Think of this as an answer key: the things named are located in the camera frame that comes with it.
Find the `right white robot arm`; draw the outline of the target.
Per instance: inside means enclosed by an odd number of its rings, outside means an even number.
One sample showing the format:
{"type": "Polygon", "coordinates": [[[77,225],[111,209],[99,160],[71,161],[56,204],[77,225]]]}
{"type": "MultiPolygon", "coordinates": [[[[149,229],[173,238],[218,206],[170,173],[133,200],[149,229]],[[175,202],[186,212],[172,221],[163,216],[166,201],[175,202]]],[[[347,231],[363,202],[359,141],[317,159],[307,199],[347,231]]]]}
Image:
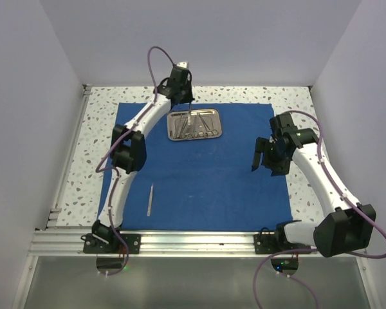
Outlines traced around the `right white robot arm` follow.
{"type": "Polygon", "coordinates": [[[259,241],[279,252],[315,247],[328,258],[368,247],[376,211],[363,205],[345,187],[326,158],[318,155],[319,138],[311,128],[299,129],[289,113],[270,119],[271,137],[257,138],[252,170],[259,166],[272,176],[285,176],[295,164],[312,187],[324,214],[320,223],[301,220],[262,229],[259,241]]]}

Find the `blue surgical cloth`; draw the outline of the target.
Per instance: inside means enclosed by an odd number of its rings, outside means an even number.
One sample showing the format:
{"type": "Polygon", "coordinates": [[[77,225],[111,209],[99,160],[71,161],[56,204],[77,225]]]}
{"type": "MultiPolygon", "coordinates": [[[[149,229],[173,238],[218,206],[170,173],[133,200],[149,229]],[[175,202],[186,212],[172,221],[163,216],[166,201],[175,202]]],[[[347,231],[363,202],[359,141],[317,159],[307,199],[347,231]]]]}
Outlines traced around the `blue surgical cloth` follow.
{"type": "Polygon", "coordinates": [[[270,136],[269,104],[214,104],[220,137],[172,141],[162,117],[147,135],[147,159],[131,184],[122,228],[252,232],[292,219],[284,176],[252,171],[257,137],[270,136]],[[154,184],[151,216],[147,206],[154,184]]]}

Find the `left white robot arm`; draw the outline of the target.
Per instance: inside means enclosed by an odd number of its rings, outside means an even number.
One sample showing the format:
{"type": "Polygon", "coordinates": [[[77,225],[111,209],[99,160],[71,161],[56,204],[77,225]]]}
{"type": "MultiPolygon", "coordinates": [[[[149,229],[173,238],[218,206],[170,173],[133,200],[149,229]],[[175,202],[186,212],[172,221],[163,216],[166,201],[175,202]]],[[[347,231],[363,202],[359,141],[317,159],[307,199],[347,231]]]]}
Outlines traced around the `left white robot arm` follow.
{"type": "Polygon", "coordinates": [[[130,121],[115,125],[111,148],[108,151],[110,168],[113,170],[106,200],[92,233],[98,237],[98,245],[106,252],[119,249],[118,235],[123,221],[124,205],[131,184],[147,159],[145,140],[157,122],[178,104],[190,104],[192,74],[187,62],[173,65],[170,77],[162,80],[154,89],[154,98],[130,121]]]}

